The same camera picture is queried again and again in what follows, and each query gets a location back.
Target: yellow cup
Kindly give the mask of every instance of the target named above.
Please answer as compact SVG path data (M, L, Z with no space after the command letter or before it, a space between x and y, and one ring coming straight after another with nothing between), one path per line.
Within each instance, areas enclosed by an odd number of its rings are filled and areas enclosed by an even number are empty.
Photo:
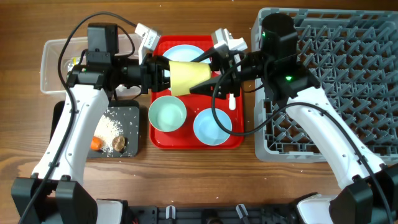
M207 63L170 61L169 65L172 96L190 94L191 87L211 78Z

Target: brown tabletop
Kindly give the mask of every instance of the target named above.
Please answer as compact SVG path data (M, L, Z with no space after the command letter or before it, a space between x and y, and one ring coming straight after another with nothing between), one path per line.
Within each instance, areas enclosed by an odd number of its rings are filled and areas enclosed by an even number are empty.
M30 176L49 144L57 98L40 92L40 62L47 40L66 38L85 16L111 11L168 34L210 34L222 27L250 46L251 30L263 7L398 10L397 1L110 1L3 0L0 3L0 223L17 223L11 198L16 177ZM122 22L97 17L90 22ZM124 26L129 33L134 29ZM86 35L86 25L75 37ZM244 85L246 89L253 82ZM138 102L149 107L150 96ZM244 95L246 129L253 128L254 94ZM142 118L141 151L134 158L92 159L84 187L93 198L120 198L130 205L218 206L289 202L310 192L338 194L327 163L261 162L254 136L226 151L162 151L148 138Z

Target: green bowl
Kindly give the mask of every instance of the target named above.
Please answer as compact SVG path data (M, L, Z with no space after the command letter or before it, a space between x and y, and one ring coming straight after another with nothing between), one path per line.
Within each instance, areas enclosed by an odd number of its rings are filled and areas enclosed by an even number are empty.
M187 108L175 96L162 96L149 107L148 118L150 124L159 131L175 131L185 122Z

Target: orange vegetable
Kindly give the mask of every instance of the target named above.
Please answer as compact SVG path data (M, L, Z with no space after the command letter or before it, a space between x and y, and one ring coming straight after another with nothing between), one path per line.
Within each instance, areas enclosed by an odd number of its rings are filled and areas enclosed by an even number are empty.
M93 137L93 140L91 141L90 149L94 151L99 151L101 150L102 146L104 145L104 142L97 137Z

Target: white plate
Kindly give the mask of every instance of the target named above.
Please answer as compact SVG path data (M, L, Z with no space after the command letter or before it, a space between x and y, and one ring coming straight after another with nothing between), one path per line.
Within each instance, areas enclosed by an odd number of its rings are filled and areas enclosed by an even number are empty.
M203 53L205 52L197 46L182 44L166 50L163 56L167 57L169 60L173 60L176 62L190 62L193 59L199 57ZM201 63L210 63L210 59L207 58L201 61ZM165 70L164 76L170 77L170 71Z

